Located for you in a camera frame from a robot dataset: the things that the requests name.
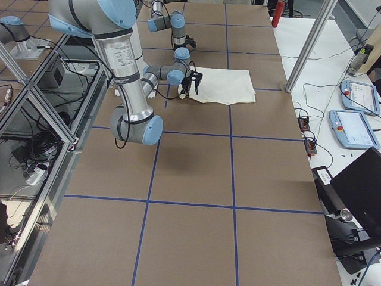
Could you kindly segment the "cream long-sleeve cat shirt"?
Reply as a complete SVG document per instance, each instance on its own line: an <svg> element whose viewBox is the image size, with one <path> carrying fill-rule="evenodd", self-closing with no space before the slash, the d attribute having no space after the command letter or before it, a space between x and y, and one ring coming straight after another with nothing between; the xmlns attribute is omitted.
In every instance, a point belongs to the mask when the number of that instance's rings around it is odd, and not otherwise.
<svg viewBox="0 0 381 286"><path fill-rule="evenodd" d="M203 77L198 86L198 94L192 84L189 98L201 103L219 103L232 105L236 103L256 102L248 70L213 69L197 67Z"/></svg>

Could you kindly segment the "white central support column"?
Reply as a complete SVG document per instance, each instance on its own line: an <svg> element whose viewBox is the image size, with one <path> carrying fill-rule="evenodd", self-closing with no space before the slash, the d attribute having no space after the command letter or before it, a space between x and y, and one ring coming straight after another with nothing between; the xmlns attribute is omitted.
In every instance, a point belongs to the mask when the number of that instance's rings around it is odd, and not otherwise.
<svg viewBox="0 0 381 286"><path fill-rule="evenodd" d="M154 94L157 87L157 80L147 83L143 80L147 63L143 57L140 42L139 29L136 24L136 8L133 1L110 1L110 19L125 32L124 38L120 41L121 59L110 64L116 71L119 79L140 79L124 85L132 103L146 101L149 95Z"/></svg>

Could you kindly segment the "orange electronics board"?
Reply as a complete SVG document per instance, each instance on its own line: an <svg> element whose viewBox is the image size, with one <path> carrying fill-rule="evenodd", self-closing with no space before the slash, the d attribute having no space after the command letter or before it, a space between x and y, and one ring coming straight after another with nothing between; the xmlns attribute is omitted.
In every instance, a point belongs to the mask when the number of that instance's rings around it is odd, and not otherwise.
<svg viewBox="0 0 381 286"><path fill-rule="evenodd" d="M309 118L298 117L297 120L298 120L298 124L299 124L299 128L300 128L301 132L306 132L306 131L311 130L310 126L309 126Z"/></svg>

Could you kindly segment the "red cylinder tube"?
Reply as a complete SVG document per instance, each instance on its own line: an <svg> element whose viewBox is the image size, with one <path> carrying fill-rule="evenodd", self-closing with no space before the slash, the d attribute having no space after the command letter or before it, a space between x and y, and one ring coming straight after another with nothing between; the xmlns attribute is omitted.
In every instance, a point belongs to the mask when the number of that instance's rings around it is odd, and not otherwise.
<svg viewBox="0 0 381 286"><path fill-rule="evenodd" d="M279 24L280 18L282 17L282 14L285 10L286 1L285 0L278 0L274 13L272 15L272 21L271 25L273 28L276 28Z"/></svg>

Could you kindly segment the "near blue teach pendant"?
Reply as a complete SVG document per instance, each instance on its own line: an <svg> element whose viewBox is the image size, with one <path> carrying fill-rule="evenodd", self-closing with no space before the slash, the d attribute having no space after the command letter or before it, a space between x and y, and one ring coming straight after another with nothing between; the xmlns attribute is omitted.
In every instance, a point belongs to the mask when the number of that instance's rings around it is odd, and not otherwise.
<svg viewBox="0 0 381 286"><path fill-rule="evenodd" d="M362 111L330 110L329 121L337 140L344 148L380 149L380 143Z"/></svg>

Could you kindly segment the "blue teach pendant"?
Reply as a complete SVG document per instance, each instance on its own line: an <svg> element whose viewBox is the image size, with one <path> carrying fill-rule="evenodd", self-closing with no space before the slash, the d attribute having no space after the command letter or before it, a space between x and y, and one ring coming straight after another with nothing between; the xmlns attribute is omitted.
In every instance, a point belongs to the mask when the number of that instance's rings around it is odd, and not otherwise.
<svg viewBox="0 0 381 286"><path fill-rule="evenodd" d="M362 111L371 116L380 115L379 94L375 86L343 80L339 89L346 109Z"/></svg>
<svg viewBox="0 0 381 286"><path fill-rule="evenodd" d="M330 110L329 121L337 140L344 148L380 149L380 143L362 111Z"/></svg>

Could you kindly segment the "far blue teach pendant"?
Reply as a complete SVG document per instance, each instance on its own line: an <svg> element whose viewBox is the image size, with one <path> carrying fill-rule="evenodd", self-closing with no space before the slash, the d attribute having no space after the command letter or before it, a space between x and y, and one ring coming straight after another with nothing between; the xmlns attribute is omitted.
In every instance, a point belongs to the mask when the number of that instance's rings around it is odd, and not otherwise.
<svg viewBox="0 0 381 286"><path fill-rule="evenodd" d="M362 111L371 116L380 115L379 94L375 86L343 80L339 89L346 109Z"/></svg>

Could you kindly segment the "black monitor on stand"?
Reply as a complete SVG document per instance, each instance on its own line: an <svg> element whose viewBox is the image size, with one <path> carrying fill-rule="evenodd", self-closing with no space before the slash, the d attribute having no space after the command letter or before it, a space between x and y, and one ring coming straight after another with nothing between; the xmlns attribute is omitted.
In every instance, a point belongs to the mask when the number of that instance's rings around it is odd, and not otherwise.
<svg viewBox="0 0 381 286"><path fill-rule="evenodd" d="M347 209L370 237L380 237L380 152L369 148L331 185Z"/></svg>

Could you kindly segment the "aluminium frame post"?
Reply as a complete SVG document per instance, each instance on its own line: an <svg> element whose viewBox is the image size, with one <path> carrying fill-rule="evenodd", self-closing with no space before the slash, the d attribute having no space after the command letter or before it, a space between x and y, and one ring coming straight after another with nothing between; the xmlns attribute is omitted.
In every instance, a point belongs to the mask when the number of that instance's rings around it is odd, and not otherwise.
<svg viewBox="0 0 381 286"><path fill-rule="evenodd" d="M314 46L317 43L334 7L336 6L338 0L325 0L321 9L318 13L317 18L315 19L313 26L306 38L306 41L301 49L299 57L291 71L289 79L285 86L285 92L291 93L295 87L310 54L313 51Z"/></svg>

